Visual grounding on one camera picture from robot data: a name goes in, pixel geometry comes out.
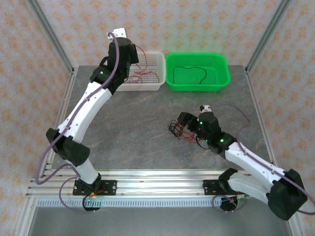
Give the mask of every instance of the white basket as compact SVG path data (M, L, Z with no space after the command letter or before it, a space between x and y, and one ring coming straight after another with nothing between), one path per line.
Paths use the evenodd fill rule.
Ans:
M144 72L155 72L158 75L158 78L155 74L145 74L141 76L141 83L136 84L122 84L118 87L117 91L150 91L158 90L162 84L165 83L165 57L163 53L160 52L146 52L148 67ZM138 65L143 70L146 67L146 60L144 55L138 51L139 63ZM137 80L137 78L130 77L132 75L137 75L135 72L142 71L135 64L131 65L129 72L128 81Z

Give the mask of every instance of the red wire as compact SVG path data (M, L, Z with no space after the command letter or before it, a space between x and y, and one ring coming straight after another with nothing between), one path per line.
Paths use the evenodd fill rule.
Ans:
M137 48L139 48L141 51L142 51L142 53L143 53L143 55L144 55L144 58L146 59L146 68L144 68L144 70L142 70L142 71L140 71L140 72L135 72L135 74L141 74L143 71L145 71L146 69L147 69L147 67L148 67L148 61L147 61L147 55L146 55L146 53L144 52L144 50L142 49L142 48L140 48L139 46L137 46L136 45L136 47Z
M184 131L184 127L183 126L181 126L181 125L179 125L179 124L177 124L178 126L179 126L179 128L180 128L180 131L179 132L177 132L176 133L176 135L182 135L183 137L184 137L184 140L185 141L187 141L187 142L190 142L190 143L192 143L192 144L196 144L197 142L195 142L195 141L193 141L194 140L194 137L195 137L195 134L194 133L189 133L189 132L187 132L187 131Z
M155 73L155 72L153 72L153 71L145 72L145 70L148 68L147 55L146 55L146 53L144 52L144 50L143 50L142 48L140 48L140 47L137 46L137 45L136 45L136 47L139 48L139 49L142 51L142 53L143 53L143 55L144 55L144 58L145 58L145 60L146 60L146 67L142 70L142 68L141 68L138 64L136 64L136 66L137 66L140 70L142 70L142 71L135 72L135 74L137 74L137 75L139 75L139 76L132 75L132 76L129 76L129 78L136 77L136 78L138 78L138 79L137 79L137 80L132 80L132 81L126 81L125 84L138 84L138 83L141 83L141 84L142 84L143 81L142 81L142 78L141 78L141 77L142 77L143 75L147 75L147 74L155 74L155 75L157 76L157 81L159 81L159 77L158 77L157 73Z

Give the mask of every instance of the black wire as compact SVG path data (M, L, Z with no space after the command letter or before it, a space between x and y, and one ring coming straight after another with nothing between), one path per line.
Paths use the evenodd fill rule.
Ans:
M99 66L104 65L104 63L107 61L107 59L108 59L108 57L104 57L104 58L100 61Z
M198 136L196 136L195 139L196 139L196 142L197 142L197 144L198 144L199 147L201 147L202 149L205 149L205 150L208 150L208 149L209 149L209 147L208 147L208 148L204 148L202 145L200 145L200 143L199 143L199 141L198 141Z
M85 203L85 199L88 197L89 195L86 195L83 200L82 200L82 206L84 208L85 211L90 211L89 207L85 207L84 203Z
M128 75L127 75L127 79L126 79L126 80L124 80L124 83L126 83L126 82L128 81L128 79L129 79L129 71L128 71L127 73L128 73Z
M171 120L171 123L168 125L168 130L176 137L179 139L181 137L181 131L177 128L178 123L176 120Z
M175 79L175 73L174 73L174 69L175 68L184 68L184 69L193 69L193 68L198 68L198 69L202 69L205 71L206 75L199 81L199 84L201 84L201 82L207 77L207 71L204 68L198 67L198 66L194 66L194 67L183 67L183 66L175 66L173 68L173 84L174 84L174 79Z

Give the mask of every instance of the tangled wires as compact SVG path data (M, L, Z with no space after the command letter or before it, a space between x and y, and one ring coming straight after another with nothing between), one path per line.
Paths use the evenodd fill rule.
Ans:
M183 136L184 140L192 143L192 144L198 144L199 147L202 149L208 150L209 148L205 148L200 144L200 139L198 136L195 136L192 132L184 131L184 127L181 126L176 120L171 120L171 123L168 125L168 130L179 139L179 137Z
M153 71L147 71L148 60L147 60L147 55L145 54L144 50L137 45L136 45L136 47L142 51L144 58L145 58L145 61L146 61L146 66L144 69L142 69L138 64L136 64L136 66L138 67L138 69L140 69L140 71L136 71L136 72L129 74L128 78L125 80L125 84L143 84L143 83L146 83L146 81L143 81L142 79L146 80L146 78L143 78L143 77L146 77L149 74L156 75L157 82L159 82L159 77L158 77L157 73L155 73Z

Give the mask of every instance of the green basket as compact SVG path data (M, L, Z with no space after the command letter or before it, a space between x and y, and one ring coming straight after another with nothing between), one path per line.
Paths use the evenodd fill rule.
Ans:
M173 91L219 91L230 81L220 54L171 53L166 57L166 82Z

